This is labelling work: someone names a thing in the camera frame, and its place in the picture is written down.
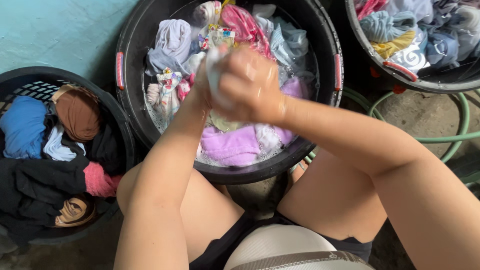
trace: yellow cloth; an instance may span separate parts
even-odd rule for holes
[[[229,122],[226,118],[221,117],[218,113],[211,111],[210,112],[210,120],[207,122],[211,122],[215,127],[223,132],[228,131],[235,131],[243,126],[243,123],[240,122]]]
[[[383,59],[387,59],[399,50],[405,49],[410,46],[414,37],[415,31],[408,31],[392,41],[388,41],[385,43],[376,43],[374,41],[370,41],[370,44],[373,46],[375,51],[377,51],[378,54],[383,57]]]

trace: painted wall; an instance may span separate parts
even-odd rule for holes
[[[52,66],[114,80],[122,25],[138,0],[0,0],[0,73]]]

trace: green hose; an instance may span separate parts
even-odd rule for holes
[[[480,96],[480,89],[475,90],[475,92]],[[393,92],[388,92],[379,98],[376,102],[371,104],[364,96],[358,93],[355,90],[352,90],[348,87],[344,87],[343,95],[347,98],[352,99],[354,102],[360,104],[366,111],[368,116],[372,116],[376,119],[382,120],[385,122],[385,119],[382,117],[380,112],[376,109],[380,102],[384,101],[387,97],[393,95]],[[443,162],[447,162],[458,150],[462,141],[470,140],[473,138],[480,137],[480,131],[467,133],[468,125],[470,123],[470,109],[468,107],[467,99],[463,93],[457,93],[458,99],[462,106],[462,122],[460,123],[460,132],[456,136],[449,137],[438,137],[438,138],[415,138],[417,141],[423,144],[441,144],[441,143],[453,143],[449,150],[441,158]]]

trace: thigh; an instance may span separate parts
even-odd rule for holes
[[[362,243],[377,235],[386,213],[368,175],[320,150],[277,210],[325,236]]]
[[[120,181],[117,200],[124,215],[128,215],[126,209],[141,165],[140,163],[128,171]],[[237,222],[244,210],[216,190],[197,170],[192,169],[180,213],[188,259],[192,262],[205,251],[212,240],[222,237]]]

